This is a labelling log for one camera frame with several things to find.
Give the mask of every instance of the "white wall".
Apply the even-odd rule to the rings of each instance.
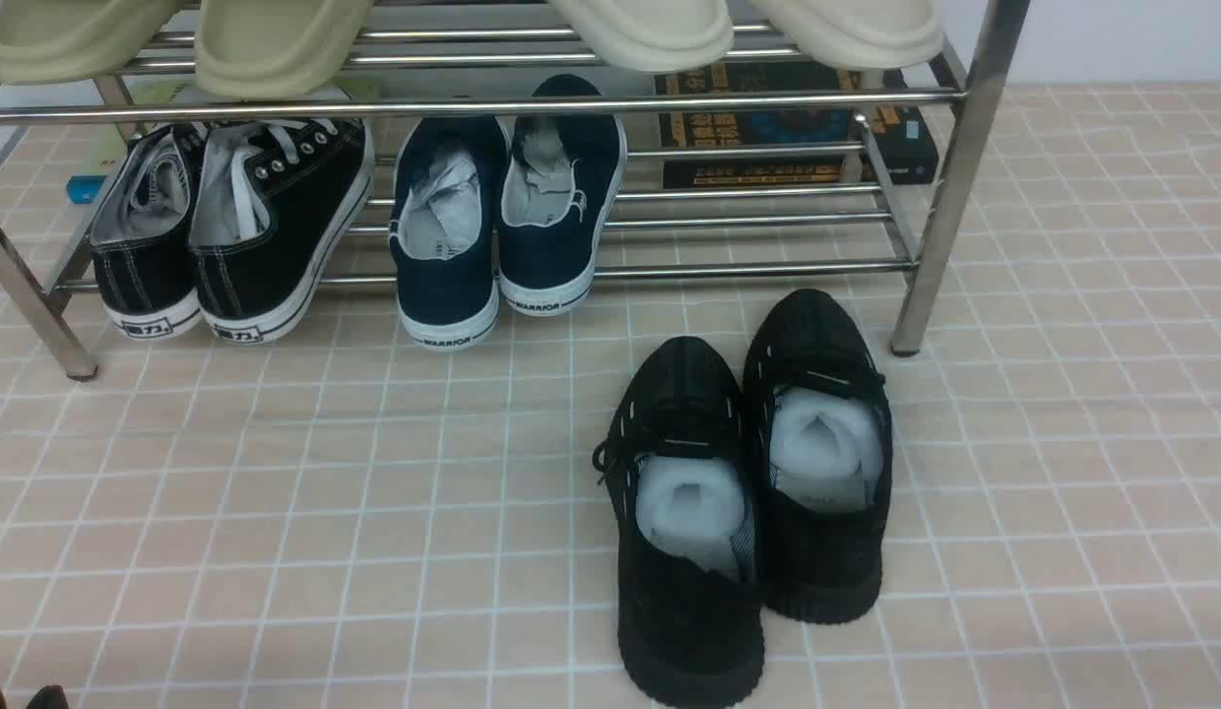
[[[969,59],[985,0],[939,2]],[[1032,0],[1010,81],[1221,81],[1221,0]]]

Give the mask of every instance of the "shoe rack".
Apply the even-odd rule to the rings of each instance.
[[[484,0],[377,0],[379,5],[466,5]],[[537,0],[515,0],[516,4],[534,4]],[[890,239],[893,257],[846,259],[827,261],[781,261],[742,264],[681,264],[661,266],[614,266],[597,270],[598,279],[665,279],[665,278],[790,278],[818,277],[838,273],[904,273],[906,293],[900,309],[897,326],[890,338],[890,350],[908,358],[921,350],[930,311],[944,278],[944,270],[951,255],[954,239],[961,225],[969,190],[979,170],[989,132],[995,120],[1000,98],[1004,94],[1009,67],[1015,57],[1017,39],[1026,22],[1031,0],[989,0],[985,9],[979,43],[969,67],[961,63],[950,43],[944,52],[932,60],[930,68],[938,85],[924,89],[860,89],[808,90],[808,93],[759,93],[759,94],[705,94],[705,95],[630,95],[630,98],[589,99],[531,99],[479,100],[479,99],[383,99],[372,103],[282,103],[215,104],[215,105],[160,105],[137,106],[126,89],[125,77],[136,74],[189,74],[193,72],[190,50],[195,37],[190,33],[160,33],[148,49],[165,50],[161,55],[143,52],[112,74],[94,78],[103,106],[43,106],[32,109],[0,110],[0,126],[34,124],[116,124],[126,135],[142,131],[148,122],[210,121],[210,120],[261,120],[298,118],[305,116],[471,116],[540,115],[540,113],[597,113],[673,111],[750,111],[783,109],[855,109],[850,139],[832,144],[805,144],[790,146],[736,146],[714,149],[652,149],[636,146],[629,153],[631,161],[658,161],[670,159],[750,157],[773,154],[844,155],[849,166],[860,154],[867,156],[877,181],[845,181],[839,184],[819,185],[764,185],[719,189],[665,189],[625,190],[620,201],[654,203],[665,206],[674,201],[731,201],[742,198],[773,196],[807,199],[817,209],[807,214],[736,216],[729,210],[719,216],[701,218],[632,218],[612,220],[610,231],[629,229],[723,229],[723,228],[777,228],[783,226],[836,226],[875,222],[885,227]],[[188,6],[195,9],[195,4]],[[449,17],[468,17],[466,12],[449,12]],[[734,49],[728,60],[796,59],[802,54],[768,23],[742,23],[735,28],[739,40],[755,38],[767,40],[768,49]],[[578,39],[570,28],[422,28],[422,31],[389,31],[389,28],[365,28],[359,44],[389,46],[388,54],[350,55],[344,71],[380,71],[381,68],[504,68],[504,67],[571,67],[601,63],[587,50],[545,49],[556,40]],[[473,54],[414,54],[416,44],[473,45]],[[512,49],[501,46],[510,44]],[[520,52],[519,44],[537,49]],[[183,55],[166,55],[166,50]],[[863,87],[879,85],[863,81]],[[866,118],[878,105],[944,105],[951,107],[956,122],[947,155],[940,170],[938,188],[934,190],[929,216],[922,233],[912,233],[890,175],[873,139],[872,127]],[[386,166],[389,157],[381,159]],[[827,199],[862,194],[872,196],[875,207],[863,211],[827,211]],[[370,203],[375,210],[368,215],[385,214],[389,199],[376,198]],[[31,273],[16,248],[7,240],[0,227],[0,283],[16,303],[48,350],[63,367],[68,377],[89,381],[98,371],[98,362],[62,317],[63,309],[73,295],[96,293],[98,286],[84,279],[89,266],[87,228],[93,215],[83,220],[65,253],[45,279]],[[350,234],[382,239],[385,222],[359,223]],[[394,273],[331,273],[324,286],[341,288],[383,287],[394,283]]]

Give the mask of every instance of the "beige floor tile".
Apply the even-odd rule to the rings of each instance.
[[[1221,84],[1006,104],[917,359],[882,347],[902,279],[822,283],[895,415],[884,597],[835,627],[766,615],[747,707],[1221,707]],[[37,268],[87,210],[32,183],[96,134],[29,131],[0,170]],[[928,199],[904,193],[913,221]],[[866,227],[609,234],[598,261],[885,251]],[[333,260],[389,267],[361,245]],[[0,686],[22,704],[54,675],[87,709],[650,707],[615,669],[617,525],[589,455],[665,338],[739,370],[801,283],[598,287],[560,319],[504,310],[453,355],[416,349],[383,294],[319,297],[264,349],[204,328],[134,344],[79,298],[92,386],[0,294]]]

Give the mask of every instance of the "slipper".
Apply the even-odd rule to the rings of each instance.
[[[374,0],[204,0],[195,81],[236,99],[291,99],[326,84]]]
[[[0,82],[53,84],[133,59],[182,0],[4,0]]]
[[[733,49],[724,0],[548,0],[593,52],[620,68],[678,72]]]
[[[817,62],[902,68],[944,50],[934,0],[751,0]]]

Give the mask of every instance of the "black canvas sneaker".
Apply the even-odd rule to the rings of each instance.
[[[619,521],[619,652],[663,704],[736,704],[763,674],[741,415],[717,351],[674,338],[639,369],[592,454]]]
[[[570,74],[538,98],[598,95]],[[629,142],[615,116],[525,116],[515,122],[497,234],[501,294],[525,315],[575,309],[592,287],[598,242],[614,204]]]
[[[507,153],[492,116],[425,118],[399,148],[387,247],[399,322],[425,349],[466,349],[497,323],[492,228]]]
[[[882,588],[890,508],[890,406],[857,326],[830,295],[778,303],[746,355],[761,504],[764,602],[844,624]]]
[[[205,135],[201,124],[170,124],[133,140],[89,225],[94,278],[125,337],[175,337],[201,320],[186,244]]]
[[[212,131],[189,245],[216,334],[258,344],[299,323],[331,251],[366,205],[374,157],[359,120]]]

